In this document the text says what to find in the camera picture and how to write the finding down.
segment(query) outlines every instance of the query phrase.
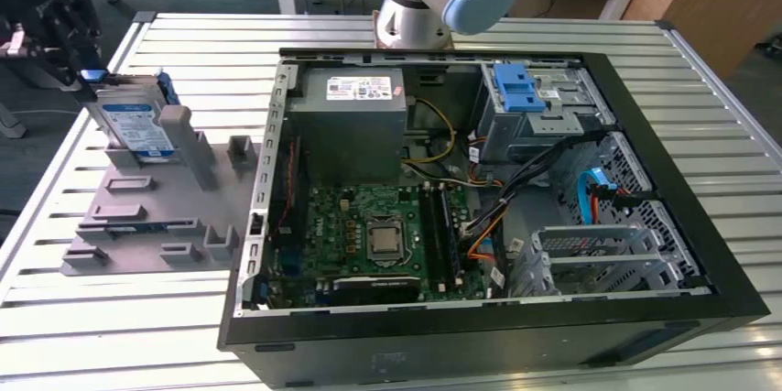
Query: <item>yellow cable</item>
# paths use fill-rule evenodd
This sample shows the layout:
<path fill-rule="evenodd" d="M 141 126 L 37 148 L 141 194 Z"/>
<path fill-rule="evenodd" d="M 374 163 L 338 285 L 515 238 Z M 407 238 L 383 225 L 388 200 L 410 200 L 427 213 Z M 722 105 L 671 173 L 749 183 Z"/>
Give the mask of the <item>yellow cable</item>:
<path fill-rule="evenodd" d="M 448 147 L 438 156 L 422 157 L 419 159 L 402 159 L 403 164 L 427 164 L 430 162 L 440 160 L 443 157 L 447 157 L 451 154 L 451 150 L 454 150 L 454 144 L 456 143 L 456 133 L 454 132 L 454 126 L 451 125 L 451 121 L 448 121 L 448 118 L 446 117 L 444 113 L 440 112 L 440 109 L 438 109 L 438 107 L 435 107 L 435 105 L 423 98 L 415 98 L 415 100 L 420 101 L 431 109 L 431 111 L 435 114 L 438 114 L 442 121 L 448 126 L 448 135 L 451 136 L 451 141 L 448 142 Z"/>

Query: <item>metal frame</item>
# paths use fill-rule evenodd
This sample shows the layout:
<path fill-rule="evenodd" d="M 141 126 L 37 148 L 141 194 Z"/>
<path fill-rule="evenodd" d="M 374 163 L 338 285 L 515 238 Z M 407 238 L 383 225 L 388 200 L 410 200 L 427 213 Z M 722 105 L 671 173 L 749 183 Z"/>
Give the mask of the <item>metal frame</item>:
<path fill-rule="evenodd" d="M 240 31 L 240 39 L 230 29 L 252 32 Z M 706 391 L 751 383 L 758 389 L 777 388 L 782 167 L 774 151 L 759 142 L 761 126 L 751 117 L 745 120 L 745 107 L 722 91 L 702 61 L 675 47 L 667 32 L 651 22 L 507 19 L 479 36 L 458 36 L 456 47 L 590 50 L 609 55 L 774 314 L 751 327 L 687 342 L 631 369 L 494 375 L 383 387 L 483 391 L 546 386 L 552 391 L 602 391 L 621 384 L 629 390 Z M 177 91 L 210 140 L 242 130 L 262 142 L 258 121 L 268 109 L 268 72 L 276 70 L 278 49 L 370 48 L 371 44 L 368 17 L 159 14 L 137 53 L 127 54 L 124 73 L 165 66 L 188 92 Z M 719 87 L 703 83 L 702 72 Z M 84 191 L 96 188 L 103 176 L 105 159 L 91 148 L 101 147 L 105 137 L 95 129 L 81 114 L 0 248 L 0 338 L 13 342 L 0 343 L 4 391 L 184 387 L 254 391 L 259 383 L 252 371 L 232 354 L 215 349 L 227 272 L 71 281 L 52 273 L 65 249 L 59 240 L 72 237 L 71 225 L 89 205 L 92 194 Z"/>

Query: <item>motherboard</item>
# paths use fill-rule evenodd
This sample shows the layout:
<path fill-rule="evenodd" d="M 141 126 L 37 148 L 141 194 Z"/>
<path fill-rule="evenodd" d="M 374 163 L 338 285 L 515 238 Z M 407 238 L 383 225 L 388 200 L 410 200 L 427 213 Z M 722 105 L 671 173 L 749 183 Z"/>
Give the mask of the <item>motherboard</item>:
<path fill-rule="evenodd" d="M 354 304 L 482 298 L 478 266 L 460 265 L 468 220 L 460 187 L 311 188 L 300 278 L 286 286 L 292 307 L 343 304 L 340 291 Z"/>

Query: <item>power supply label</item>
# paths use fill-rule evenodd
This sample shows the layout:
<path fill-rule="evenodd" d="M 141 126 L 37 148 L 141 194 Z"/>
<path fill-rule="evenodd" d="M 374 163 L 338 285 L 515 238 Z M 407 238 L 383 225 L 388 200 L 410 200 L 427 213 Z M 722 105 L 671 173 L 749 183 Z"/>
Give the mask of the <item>power supply label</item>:
<path fill-rule="evenodd" d="M 165 157 L 173 154 L 167 132 L 155 123 L 151 105 L 104 104 L 103 111 L 128 150 L 143 157 Z"/>
<path fill-rule="evenodd" d="M 391 77 L 331 77 L 327 82 L 328 101 L 391 100 Z"/>

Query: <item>green motherboard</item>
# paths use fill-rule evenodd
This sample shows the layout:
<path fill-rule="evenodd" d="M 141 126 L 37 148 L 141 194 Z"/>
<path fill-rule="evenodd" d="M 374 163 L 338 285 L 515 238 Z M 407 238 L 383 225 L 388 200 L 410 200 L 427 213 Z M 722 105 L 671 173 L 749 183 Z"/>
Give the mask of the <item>green motherboard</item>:
<path fill-rule="evenodd" d="M 454 227 L 470 220 L 466 193 L 454 187 L 442 194 Z M 460 272 L 456 286 L 443 289 L 430 283 L 431 235 L 419 197 L 418 187 L 311 188 L 302 279 L 418 277 L 418 301 L 482 298 L 484 284 L 476 267 Z M 288 295 L 292 307 L 319 305 L 314 286 L 299 283 L 295 289 L 298 293 Z"/>

